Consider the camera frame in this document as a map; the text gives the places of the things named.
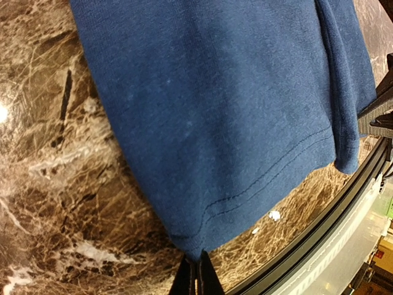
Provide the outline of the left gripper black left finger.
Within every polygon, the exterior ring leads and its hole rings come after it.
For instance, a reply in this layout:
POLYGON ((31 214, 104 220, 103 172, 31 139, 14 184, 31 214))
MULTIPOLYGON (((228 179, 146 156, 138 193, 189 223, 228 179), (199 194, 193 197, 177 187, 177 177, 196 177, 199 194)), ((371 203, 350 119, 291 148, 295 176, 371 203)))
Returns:
POLYGON ((171 286, 171 295, 196 295, 195 280, 196 265, 183 255, 171 286))

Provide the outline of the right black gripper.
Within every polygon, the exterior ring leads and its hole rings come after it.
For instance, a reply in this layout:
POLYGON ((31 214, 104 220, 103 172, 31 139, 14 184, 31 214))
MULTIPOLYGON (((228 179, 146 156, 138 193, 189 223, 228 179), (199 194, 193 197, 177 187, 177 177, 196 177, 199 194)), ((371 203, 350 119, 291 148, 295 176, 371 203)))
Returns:
POLYGON ((387 55, 388 72, 379 84, 378 99, 358 118, 359 133, 392 138, 392 53, 387 55))

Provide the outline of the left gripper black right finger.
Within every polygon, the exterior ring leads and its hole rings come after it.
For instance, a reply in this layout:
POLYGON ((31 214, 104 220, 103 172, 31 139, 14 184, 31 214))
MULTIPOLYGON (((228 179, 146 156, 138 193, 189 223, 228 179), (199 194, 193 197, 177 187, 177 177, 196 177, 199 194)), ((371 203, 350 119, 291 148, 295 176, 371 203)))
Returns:
POLYGON ((203 250, 197 263, 197 292, 200 295, 225 295, 216 271, 209 258, 209 254, 203 250))

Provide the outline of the navy blue t-shirt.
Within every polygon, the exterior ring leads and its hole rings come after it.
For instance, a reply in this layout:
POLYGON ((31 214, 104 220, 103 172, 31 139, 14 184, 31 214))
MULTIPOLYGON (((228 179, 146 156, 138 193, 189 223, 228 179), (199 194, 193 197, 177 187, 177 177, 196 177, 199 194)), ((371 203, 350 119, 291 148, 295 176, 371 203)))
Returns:
POLYGON ((71 1, 98 95, 171 241, 198 260, 313 170, 358 167, 376 98, 352 1, 71 1))

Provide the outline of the green box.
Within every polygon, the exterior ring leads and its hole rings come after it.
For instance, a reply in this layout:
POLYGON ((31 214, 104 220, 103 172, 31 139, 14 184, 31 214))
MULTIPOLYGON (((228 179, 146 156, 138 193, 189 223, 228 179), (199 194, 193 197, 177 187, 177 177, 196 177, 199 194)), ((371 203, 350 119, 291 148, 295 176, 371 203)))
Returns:
POLYGON ((391 219, 393 218, 393 199, 388 202, 386 216, 391 219))

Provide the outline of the black curved front rail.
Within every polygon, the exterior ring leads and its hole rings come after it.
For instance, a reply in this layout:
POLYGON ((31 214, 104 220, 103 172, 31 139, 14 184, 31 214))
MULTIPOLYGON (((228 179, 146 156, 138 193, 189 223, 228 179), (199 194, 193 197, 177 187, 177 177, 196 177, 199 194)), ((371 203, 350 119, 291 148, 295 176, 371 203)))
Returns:
POLYGON ((344 221, 350 209, 373 178, 383 170, 391 157, 392 140, 380 138, 337 197, 289 244, 278 257, 231 289, 229 294, 273 294, 300 269, 333 231, 344 221))

